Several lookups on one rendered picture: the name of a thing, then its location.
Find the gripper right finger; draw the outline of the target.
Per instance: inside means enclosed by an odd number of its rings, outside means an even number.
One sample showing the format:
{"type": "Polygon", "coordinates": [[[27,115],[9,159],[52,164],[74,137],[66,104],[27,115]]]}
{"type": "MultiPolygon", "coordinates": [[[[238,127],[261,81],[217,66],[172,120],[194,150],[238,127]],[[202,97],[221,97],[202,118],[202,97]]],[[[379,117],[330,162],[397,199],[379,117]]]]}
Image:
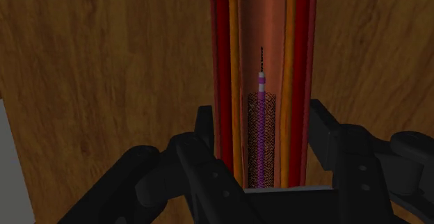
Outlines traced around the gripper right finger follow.
{"type": "Polygon", "coordinates": [[[339,224],[402,224],[393,203],[434,224],[434,138],[400,131],[383,141],[363,126],[338,122],[313,99],[307,141],[333,173],[339,224]]]}

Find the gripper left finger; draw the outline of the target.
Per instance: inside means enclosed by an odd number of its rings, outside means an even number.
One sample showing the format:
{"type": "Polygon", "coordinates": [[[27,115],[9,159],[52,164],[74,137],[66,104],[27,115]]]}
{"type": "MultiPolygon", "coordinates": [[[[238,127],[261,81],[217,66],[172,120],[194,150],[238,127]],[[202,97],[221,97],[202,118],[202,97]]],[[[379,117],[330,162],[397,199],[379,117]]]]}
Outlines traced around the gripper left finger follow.
{"type": "Polygon", "coordinates": [[[262,224],[213,145],[212,108],[201,106],[194,131],[173,136],[162,152],[127,150],[58,224],[152,224],[179,196],[194,224],[262,224]]]}

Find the red cutaway tube model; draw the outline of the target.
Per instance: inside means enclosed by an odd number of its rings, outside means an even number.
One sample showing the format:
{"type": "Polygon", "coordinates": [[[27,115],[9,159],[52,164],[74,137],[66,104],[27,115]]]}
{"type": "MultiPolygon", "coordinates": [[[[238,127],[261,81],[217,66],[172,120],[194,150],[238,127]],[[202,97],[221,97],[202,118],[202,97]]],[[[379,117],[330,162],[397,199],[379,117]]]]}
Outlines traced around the red cutaway tube model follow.
{"type": "Polygon", "coordinates": [[[240,186],[305,184],[316,0],[210,0],[216,156],[240,186]]]}

